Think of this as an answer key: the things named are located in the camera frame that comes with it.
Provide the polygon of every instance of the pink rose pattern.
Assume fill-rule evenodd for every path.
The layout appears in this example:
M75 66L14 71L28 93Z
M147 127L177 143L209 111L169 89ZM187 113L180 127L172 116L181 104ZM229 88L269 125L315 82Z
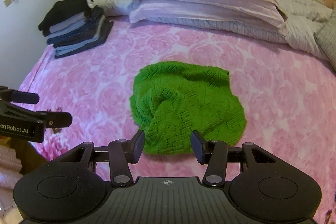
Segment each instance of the pink rose pattern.
M247 119L236 145L254 142L312 176L323 192L315 220L323 223L328 214L336 221L336 78L326 63L286 45L177 25L130 25L121 17L95 49L54 59L49 46L21 85L41 100L25 107L61 107L72 113L73 123L58 134L47 130L44 143L33 144L36 150L52 160L84 141L102 146L131 138L137 131L129 106L134 77L163 60L229 70ZM130 168L134 178L203 177L206 166L193 155L143 154ZM97 173L108 180L108 164L99 164ZM229 165L227 179L238 173L237 165Z

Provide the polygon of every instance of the comforter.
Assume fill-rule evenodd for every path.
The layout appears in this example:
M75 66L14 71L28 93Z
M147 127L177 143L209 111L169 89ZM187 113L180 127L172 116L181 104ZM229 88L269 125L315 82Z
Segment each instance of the comforter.
M317 45L314 33L327 22L332 10L314 0L277 0L277 2L287 15L288 34L285 43L294 49L328 60Z
M25 107L73 115L69 128L47 129L45 141L33 144L41 155L52 160L84 141L104 146L130 139L138 126L129 97L135 75L146 65L176 60L218 66L230 72L232 93L247 120L236 146L254 142L312 176L323 193L315 220L324 223L326 215L336 220L336 77L326 62L288 45L232 32L114 20L106 43L97 48L54 59L48 46L21 85L41 97L37 105ZM202 178L206 166L192 154L143 153L130 169L134 178ZM108 164L99 164L97 173L110 179ZM238 173L238 164L228 164L227 180Z

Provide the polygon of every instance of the green knitted cloth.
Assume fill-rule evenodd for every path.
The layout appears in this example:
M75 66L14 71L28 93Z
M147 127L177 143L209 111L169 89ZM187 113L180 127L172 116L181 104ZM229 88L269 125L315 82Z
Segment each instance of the green knitted cloth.
M229 72L182 62L140 70L130 98L134 121L145 132L145 152L192 152L190 134L235 144L246 126L244 109L230 90Z

